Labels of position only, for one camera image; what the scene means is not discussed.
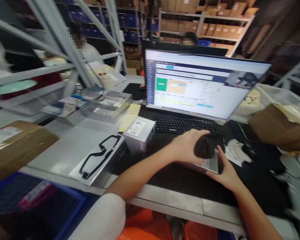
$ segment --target barcode label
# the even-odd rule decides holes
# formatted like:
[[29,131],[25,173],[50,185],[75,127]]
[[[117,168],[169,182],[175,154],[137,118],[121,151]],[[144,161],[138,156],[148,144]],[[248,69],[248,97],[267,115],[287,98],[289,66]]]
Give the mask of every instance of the barcode label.
[[22,130],[15,127],[6,127],[0,130],[0,144],[20,132]]
[[134,124],[130,127],[130,129],[127,131],[127,133],[138,136],[144,126],[146,125],[146,121],[142,120],[140,118],[137,118]]

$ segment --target white sleeve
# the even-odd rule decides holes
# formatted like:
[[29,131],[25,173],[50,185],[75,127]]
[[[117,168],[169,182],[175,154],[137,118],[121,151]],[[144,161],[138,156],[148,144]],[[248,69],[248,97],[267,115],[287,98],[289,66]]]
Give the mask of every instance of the white sleeve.
[[92,206],[69,240],[117,240],[126,221],[125,201],[113,193]]

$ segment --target keyboard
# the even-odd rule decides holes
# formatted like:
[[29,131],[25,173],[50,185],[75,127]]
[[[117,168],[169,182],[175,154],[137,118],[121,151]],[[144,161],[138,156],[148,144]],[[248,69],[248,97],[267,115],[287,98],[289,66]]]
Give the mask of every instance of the keyboard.
[[153,119],[156,122],[156,132],[169,132],[182,134],[189,131],[191,128],[197,130],[209,130],[210,134],[206,137],[218,137],[219,133],[215,127],[215,123],[187,118],[172,118],[172,117],[159,117],[155,116]]

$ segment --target yellow paper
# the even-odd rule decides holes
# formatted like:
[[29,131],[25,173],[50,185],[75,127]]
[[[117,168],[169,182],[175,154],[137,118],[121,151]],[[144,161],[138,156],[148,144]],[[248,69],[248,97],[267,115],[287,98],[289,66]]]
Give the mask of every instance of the yellow paper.
[[130,124],[137,118],[141,105],[131,104],[126,115],[123,117],[119,132],[125,132]]

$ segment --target monitor screen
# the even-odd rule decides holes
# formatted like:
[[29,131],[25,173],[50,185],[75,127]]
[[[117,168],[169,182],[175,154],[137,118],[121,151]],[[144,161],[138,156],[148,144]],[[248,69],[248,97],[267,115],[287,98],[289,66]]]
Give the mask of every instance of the monitor screen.
[[271,64],[145,50],[147,106],[227,120]]

